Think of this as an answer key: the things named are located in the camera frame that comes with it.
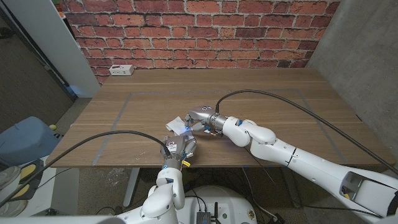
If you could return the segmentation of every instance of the red brick wall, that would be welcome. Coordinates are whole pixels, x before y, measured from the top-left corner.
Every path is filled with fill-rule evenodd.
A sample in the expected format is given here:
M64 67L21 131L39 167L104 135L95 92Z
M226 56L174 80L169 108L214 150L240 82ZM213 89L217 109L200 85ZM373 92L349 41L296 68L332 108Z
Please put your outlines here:
M63 0L99 82L138 68L304 67L339 0Z

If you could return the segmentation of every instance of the wooden table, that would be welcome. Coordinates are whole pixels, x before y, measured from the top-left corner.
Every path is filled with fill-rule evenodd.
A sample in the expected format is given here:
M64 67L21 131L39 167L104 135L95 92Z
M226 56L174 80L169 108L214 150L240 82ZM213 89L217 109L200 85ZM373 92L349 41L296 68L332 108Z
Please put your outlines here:
M265 90L288 98L325 118L389 163L395 159L335 90L313 69L136 70L129 77L109 77L51 153L53 159L77 142L111 130L135 130L158 139L172 136L165 124L200 105L214 106L225 94ZM329 161L347 165L378 164L348 140L287 103L254 93L224 100L220 113L251 119L289 144ZM258 166L227 137L195 135L193 167ZM94 139L53 167L160 167L160 146L141 136L119 134ZM274 163L261 161L271 166Z

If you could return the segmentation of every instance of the brick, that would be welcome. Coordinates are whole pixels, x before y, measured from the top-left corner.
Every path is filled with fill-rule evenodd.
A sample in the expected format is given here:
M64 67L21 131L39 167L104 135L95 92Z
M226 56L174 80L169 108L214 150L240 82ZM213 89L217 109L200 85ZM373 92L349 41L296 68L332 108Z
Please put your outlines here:
M141 34L146 37L170 37L170 29L168 27L143 27Z
M167 40L166 39L152 39L152 45L155 48L166 49L167 48Z
M167 60L154 60L155 68L167 68Z
M188 12L220 12L215 1L187 1Z
M88 49L88 52L92 57L104 57L104 54L100 49Z
M250 67L251 68L275 68L277 63L278 62L275 60L251 60Z
M340 2L330 3L329 6L326 8L325 14L333 15L336 12L339 4L340 4Z
M115 25L143 26L145 24L143 15L114 14L112 19Z
M297 16L295 27L309 27L311 24L311 16Z
M318 40L321 39L321 37L322 37L323 34L325 33L325 30L326 30L326 29L320 29L320 30L318 30L317 33L315 34L315 38L318 39Z
M90 26L81 26L81 27L79 27L79 31L80 31L81 35L85 36L85 37L95 36L94 30Z
M323 14L326 2L293 2L290 7L292 14Z
M213 25L216 26L241 26L244 17L239 15L231 16L213 16Z
M289 60L280 60L278 62L278 68L288 68L290 66L290 61Z
M288 50L281 50L280 52L276 52L274 55L275 58L279 59L301 59L303 58L303 52L294 52Z
M192 39L170 39L169 40L170 48L184 49L184 48L195 48L195 40Z
M312 19L312 27L328 27L331 21L331 16L315 16Z
M131 58L131 51L127 49L105 49L105 57Z
M183 1L169 1L170 12L185 12Z
M260 58L272 58L272 56L274 56L274 52L271 50L260 52Z
M288 15L265 15L261 19L262 26L291 27L294 16Z
M234 50L232 51L232 58L251 59L258 58L258 50Z
M134 12L131 1L117 1L119 12Z
M169 60L170 68L192 68L193 61L190 59L177 59L177 60Z
M190 58L215 58L216 52L214 50L190 50L188 53Z
M260 17L259 16L254 16L254 15L247 16L244 19L244 25L245 26L258 26L259 22L260 22Z
M75 35L75 37L80 36L80 33L76 27L71 26L70 28L72 29L73 35Z
M198 48L209 49L211 47L211 41L205 39L198 39Z
M190 37L217 37L218 31L210 27L189 27L188 36Z
M147 57L147 55L145 54L145 50L142 50L142 49L132 50L132 56L134 58L146 58Z
M270 13L272 4L267 1L240 1L238 12L243 13Z
M124 31L120 27L94 27L95 33L100 37L123 37Z
M312 54L313 54L313 52L307 52L307 53L305 53L304 58L305 58L305 59L310 59L311 56L312 56Z
M217 53L218 59L230 59L231 58L231 51L230 50L220 50Z
M258 49L282 49L284 40L257 40L256 47Z
M94 14L91 13L67 13L65 14L65 16L67 17L70 24L85 26L97 25L97 20L95 19Z
M234 12L236 12L236 6L237 6L238 4L235 2L235 1L233 1L233 2L230 2L230 1L223 1L223 8L222 8L222 12L225 12L225 13L234 13Z
M163 25L189 26L194 23L193 15L163 15Z
M137 12L168 12L167 1L134 1Z
M212 40L212 49L238 49L239 40Z
M109 58L88 58L88 63L91 66L111 66L112 61Z
M266 28L237 28L235 36L243 38L264 37L266 30Z
M198 15L198 26L211 26L211 16Z
M124 47L147 48L150 47L150 42L148 39L124 39Z
M250 64L249 60L238 60L236 62L236 67L237 68L248 68Z
M315 50L318 45L318 41L301 41L298 49L301 50Z
M304 68L308 63L308 60L296 60L290 66L291 68Z
M186 58L188 56L188 52L186 50L175 50L174 57L175 58Z
M139 37L139 28L138 27L126 27L124 28L126 36L128 37Z
M281 32L282 32L282 29L270 28L267 31L267 37L270 37L270 38L280 37Z
M148 26L161 26L162 25L162 21L160 20L160 16L147 15L145 20L146 20L146 24Z
M253 40L241 40L241 48L243 49L252 49L254 47Z
M126 59L124 58L114 58L113 65L127 65Z
M106 47L105 40L101 38L76 38L80 47Z
M274 13L286 13L289 10L289 2L277 2L274 5L272 12Z
M173 27L172 28L173 37L183 37L187 33L184 27Z
M285 29L282 37L292 39L308 39L312 38L315 31L315 29Z
M287 40L285 44L285 48L287 49L297 49L299 47L299 41L297 40Z
M114 12L118 9L113 0L83 0L87 12Z
M149 58L172 58L172 50L147 50L147 56Z
M206 68L207 61L205 60L195 60L195 68Z
M108 14L96 14L95 19L100 26L111 25L113 23Z
M235 61L233 60L210 60L210 68L234 68Z
M234 28L221 28L220 29L220 37L229 37L232 38L235 35Z
M83 6L78 2L69 1L69 2L67 2L67 5L69 6L69 9L71 12L84 12L85 11Z
M151 59L127 59L126 63L128 65L133 65L139 68L152 68L153 63Z
M88 53L88 50L87 50L87 49L81 49L81 51L83 52L83 55L84 55L84 56L86 56L86 57L89 57L89 56L90 56L90 54Z

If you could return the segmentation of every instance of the small object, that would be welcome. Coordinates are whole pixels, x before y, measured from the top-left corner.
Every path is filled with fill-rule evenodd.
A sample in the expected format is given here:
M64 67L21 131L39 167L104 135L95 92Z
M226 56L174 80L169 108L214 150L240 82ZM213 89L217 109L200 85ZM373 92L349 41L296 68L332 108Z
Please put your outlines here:
M51 130L53 130L53 131L55 131L55 130L57 129L56 125L54 125L54 124L51 124L51 125L49 126L49 128L51 128Z
M132 65L112 65L109 71L111 75L131 75L134 68Z

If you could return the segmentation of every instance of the yellow object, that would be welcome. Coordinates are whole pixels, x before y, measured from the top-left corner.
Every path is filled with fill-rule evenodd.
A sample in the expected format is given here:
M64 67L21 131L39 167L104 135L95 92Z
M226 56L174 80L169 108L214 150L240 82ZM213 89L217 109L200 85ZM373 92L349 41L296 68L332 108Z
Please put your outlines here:
M187 161L182 161L182 164L186 165L187 167L191 166L191 163L187 162Z
M31 164L25 168L23 168L21 170L21 179L28 176L29 174L33 173L33 171L35 171L36 169L36 165L35 164Z
M20 190L15 196L13 196L12 198L16 198L16 197L19 197L19 196L22 196L24 193L26 193L27 191L29 190L29 184L28 185L26 185L22 190Z
M56 130L56 125L54 125L54 124L51 124L50 126L49 126L53 131L55 131Z

